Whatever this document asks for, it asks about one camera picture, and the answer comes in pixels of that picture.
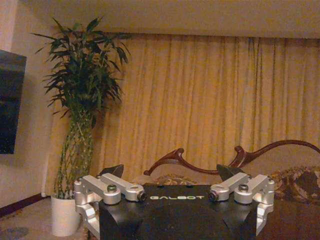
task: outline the tv screen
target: tv screen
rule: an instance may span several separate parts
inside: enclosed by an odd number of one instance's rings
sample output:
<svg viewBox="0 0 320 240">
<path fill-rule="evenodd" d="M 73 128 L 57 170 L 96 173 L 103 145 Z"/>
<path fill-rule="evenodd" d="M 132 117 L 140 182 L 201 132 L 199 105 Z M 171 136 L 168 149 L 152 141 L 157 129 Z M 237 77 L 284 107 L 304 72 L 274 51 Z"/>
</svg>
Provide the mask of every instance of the tv screen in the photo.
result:
<svg viewBox="0 0 320 240">
<path fill-rule="evenodd" d="M 13 154 L 18 126 L 25 56 L 0 50 L 0 154 Z"/>
</svg>

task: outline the logo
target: logo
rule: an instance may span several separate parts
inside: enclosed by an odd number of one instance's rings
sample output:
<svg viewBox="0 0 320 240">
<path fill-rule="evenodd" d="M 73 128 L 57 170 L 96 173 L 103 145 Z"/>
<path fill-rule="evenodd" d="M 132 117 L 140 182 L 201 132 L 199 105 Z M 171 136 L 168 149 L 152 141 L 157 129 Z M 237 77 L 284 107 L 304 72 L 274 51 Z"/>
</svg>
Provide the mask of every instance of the logo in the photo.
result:
<svg viewBox="0 0 320 240">
<path fill-rule="evenodd" d="M 177 196 L 177 197 L 171 197 L 171 196 L 151 196 L 151 200 L 195 200 L 195 199 L 203 199 L 205 196 Z"/>
</svg>

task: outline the carpet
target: carpet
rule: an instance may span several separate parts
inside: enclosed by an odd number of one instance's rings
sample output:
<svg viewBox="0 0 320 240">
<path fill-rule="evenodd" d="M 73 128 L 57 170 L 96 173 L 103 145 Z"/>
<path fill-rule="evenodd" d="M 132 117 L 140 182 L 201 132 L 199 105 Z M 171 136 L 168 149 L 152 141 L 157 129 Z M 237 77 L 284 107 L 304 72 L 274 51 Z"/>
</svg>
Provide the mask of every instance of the carpet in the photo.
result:
<svg viewBox="0 0 320 240">
<path fill-rule="evenodd" d="M 0 218 L 0 240 L 87 240 L 81 224 L 71 236 L 51 234 L 51 199 L 45 198 Z"/>
</svg>

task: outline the potted plant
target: potted plant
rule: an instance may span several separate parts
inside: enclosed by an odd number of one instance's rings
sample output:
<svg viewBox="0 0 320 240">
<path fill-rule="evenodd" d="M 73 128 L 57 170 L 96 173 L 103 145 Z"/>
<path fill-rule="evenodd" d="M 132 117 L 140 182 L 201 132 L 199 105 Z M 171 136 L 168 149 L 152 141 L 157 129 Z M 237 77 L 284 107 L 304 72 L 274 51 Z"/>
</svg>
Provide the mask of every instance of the potted plant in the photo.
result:
<svg viewBox="0 0 320 240">
<path fill-rule="evenodd" d="M 116 60 L 110 59 L 110 54 L 115 53 L 121 65 L 128 63 L 126 52 L 129 51 L 121 42 L 128 35 L 94 30 L 101 18 L 92 20 L 86 28 L 78 23 L 73 28 L 63 27 L 53 20 L 59 28 L 58 37 L 33 34 L 51 40 L 47 43 L 50 46 L 48 61 L 57 61 L 44 80 L 47 81 L 46 93 L 56 91 L 48 106 L 59 101 L 65 108 L 62 117 L 67 113 L 70 117 L 54 184 L 55 196 L 51 197 L 52 233 L 68 236 L 77 230 L 80 221 L 75 212 L 73 186 L 77 178 L 89 174 L 96 114 L 104 109 L 106 99 L 120 100 L 121 96 L 121 88 L 114 77 L 114 72 L 120 69 Z M 74 223 L 68 229 L 66 224 L 72 219 Z"/>
</svg>

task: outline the yellow curtain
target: yellow curtain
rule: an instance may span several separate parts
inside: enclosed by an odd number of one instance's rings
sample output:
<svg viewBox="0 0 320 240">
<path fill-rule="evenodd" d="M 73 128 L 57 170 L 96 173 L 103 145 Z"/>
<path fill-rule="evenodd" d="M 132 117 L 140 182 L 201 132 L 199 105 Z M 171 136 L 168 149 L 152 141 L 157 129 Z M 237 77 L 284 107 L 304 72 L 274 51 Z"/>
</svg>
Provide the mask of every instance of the yellow curtain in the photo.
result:
<svg viewBox="0 0 320 240">
<path fill-rule="evenodd" d="M 131 180 L 176 148 L 189 163 L 215 169 L 237 145 L 320 145 L 319 40 L 134 34 L 125 44 L 122 102 L 95 128 L 91 174 L 124 164 Z M 52 141 L 62 142 L 58 129 Z M 50 150 L 48 193 L 57 151 Z"/>
</svg>

